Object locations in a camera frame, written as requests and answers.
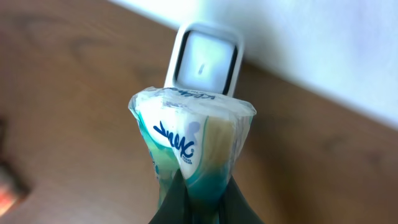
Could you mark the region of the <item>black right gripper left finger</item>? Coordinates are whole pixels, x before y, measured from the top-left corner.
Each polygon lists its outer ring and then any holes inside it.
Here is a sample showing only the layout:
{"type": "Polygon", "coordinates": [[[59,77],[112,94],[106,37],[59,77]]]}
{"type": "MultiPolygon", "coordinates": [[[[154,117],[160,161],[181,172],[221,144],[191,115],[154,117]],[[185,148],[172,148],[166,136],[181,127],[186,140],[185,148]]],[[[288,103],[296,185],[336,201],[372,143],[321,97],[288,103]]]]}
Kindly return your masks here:
{"type": "Polygon", "coordinates": [[[162,205],[149,224],[192,224],[192,210],[180,170],[175,173],[162,205]]]}

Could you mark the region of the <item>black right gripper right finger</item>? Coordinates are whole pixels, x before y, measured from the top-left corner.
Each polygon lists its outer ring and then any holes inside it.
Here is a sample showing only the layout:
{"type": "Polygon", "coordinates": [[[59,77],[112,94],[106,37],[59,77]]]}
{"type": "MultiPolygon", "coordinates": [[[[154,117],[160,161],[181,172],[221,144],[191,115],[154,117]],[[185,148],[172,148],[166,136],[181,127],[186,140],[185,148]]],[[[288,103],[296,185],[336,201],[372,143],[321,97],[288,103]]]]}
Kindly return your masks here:
{"type": "Polygon", "coordinates": [[[218,213],[220,224],[264,224],[247,203],[233,177],[220,200],[218,213]]]}

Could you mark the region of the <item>teal candy packet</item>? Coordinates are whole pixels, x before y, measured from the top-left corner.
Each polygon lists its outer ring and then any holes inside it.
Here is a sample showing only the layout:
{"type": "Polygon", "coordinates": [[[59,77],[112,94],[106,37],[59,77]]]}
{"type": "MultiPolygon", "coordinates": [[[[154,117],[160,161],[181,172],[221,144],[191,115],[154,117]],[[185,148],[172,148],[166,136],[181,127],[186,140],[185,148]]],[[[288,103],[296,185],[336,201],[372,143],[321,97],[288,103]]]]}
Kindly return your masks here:
{"type": "Polygon", "coordinates": [[[149,87],[128,108],[149,149],[159,203],[180,171],[195,221],[219,223],[218,203],[257,113],[253,105],[217,93],[149,87]]]}

